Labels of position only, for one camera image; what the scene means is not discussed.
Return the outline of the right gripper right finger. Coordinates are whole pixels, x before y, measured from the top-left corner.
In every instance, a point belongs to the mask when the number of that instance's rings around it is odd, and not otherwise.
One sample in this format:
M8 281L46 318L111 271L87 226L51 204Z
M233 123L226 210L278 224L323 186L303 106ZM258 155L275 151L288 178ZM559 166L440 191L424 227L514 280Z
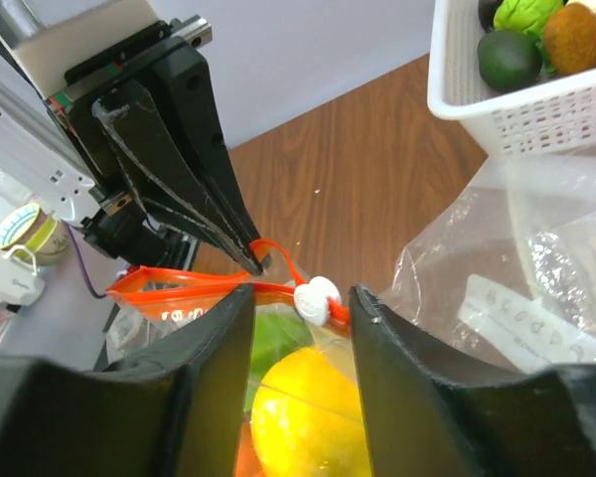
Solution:
M462 353L367 288L351 338L376 476L596 476L596 364L522 375Z

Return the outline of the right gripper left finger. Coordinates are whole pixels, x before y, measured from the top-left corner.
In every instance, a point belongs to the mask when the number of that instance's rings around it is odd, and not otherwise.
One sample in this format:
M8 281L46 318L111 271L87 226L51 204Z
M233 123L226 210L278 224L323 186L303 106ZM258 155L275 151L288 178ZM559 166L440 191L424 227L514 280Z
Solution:
M0 357L0 476L230 476L254 290L101 372Z

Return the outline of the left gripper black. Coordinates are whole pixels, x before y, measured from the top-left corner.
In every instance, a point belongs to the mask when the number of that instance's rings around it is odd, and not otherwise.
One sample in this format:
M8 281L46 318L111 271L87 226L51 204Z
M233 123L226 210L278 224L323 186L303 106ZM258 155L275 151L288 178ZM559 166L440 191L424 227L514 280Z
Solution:
M77 228L111 257L163 258L170 244L144 226L145 197L171 226L195 226L247 271L261 271L260 238L229 159L206 59L202 17L147 27L64 74L46 99L93 175L100 210ZM138 78L148 73L148 88ZM161 191L157 198L157 187Z

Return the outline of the small orange tangerine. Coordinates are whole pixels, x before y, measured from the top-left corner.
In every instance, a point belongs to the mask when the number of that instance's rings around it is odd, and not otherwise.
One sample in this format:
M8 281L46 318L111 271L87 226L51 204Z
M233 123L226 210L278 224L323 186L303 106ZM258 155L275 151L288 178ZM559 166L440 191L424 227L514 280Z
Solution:
M253 446L250 425L245 422L240 430L240 441L234 467L235 477L264 477L265 473Z

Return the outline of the green toy pepper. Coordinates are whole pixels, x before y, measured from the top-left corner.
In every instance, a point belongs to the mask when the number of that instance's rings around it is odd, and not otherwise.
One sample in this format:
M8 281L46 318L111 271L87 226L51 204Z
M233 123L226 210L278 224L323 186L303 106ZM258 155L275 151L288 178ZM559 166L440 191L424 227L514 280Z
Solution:
M265 374L288 354L313 344L311 332L292 310L262 312L255 317L244 411L250 412Z

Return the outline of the clear bag orange zipper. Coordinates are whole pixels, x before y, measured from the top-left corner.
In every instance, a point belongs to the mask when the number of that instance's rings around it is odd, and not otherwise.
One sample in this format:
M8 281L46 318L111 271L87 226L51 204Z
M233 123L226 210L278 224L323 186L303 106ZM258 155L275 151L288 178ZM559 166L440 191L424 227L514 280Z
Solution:
M173 476L368 476L349 314L327 278L253 245L265 272L211 275L142 267L109 295L148 335L108 342L111 370L164 374L169 403L159 472Z

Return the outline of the yellow lemon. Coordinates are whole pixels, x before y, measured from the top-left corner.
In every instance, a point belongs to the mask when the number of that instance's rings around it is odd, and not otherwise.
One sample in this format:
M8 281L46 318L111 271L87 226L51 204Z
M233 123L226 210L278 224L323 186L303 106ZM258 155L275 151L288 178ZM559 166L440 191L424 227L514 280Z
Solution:
M371 476L359 388L312 347L274 364L250 412L267 476Z

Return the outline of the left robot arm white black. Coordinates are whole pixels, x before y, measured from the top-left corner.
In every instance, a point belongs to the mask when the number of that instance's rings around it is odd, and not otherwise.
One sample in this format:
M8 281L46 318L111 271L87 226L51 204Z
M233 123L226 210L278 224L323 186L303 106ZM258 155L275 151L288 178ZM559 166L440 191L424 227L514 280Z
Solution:
M183 238L260 274L201 49L201 16L110 1L44 23L0 1L0 169L100 253L174 265Z

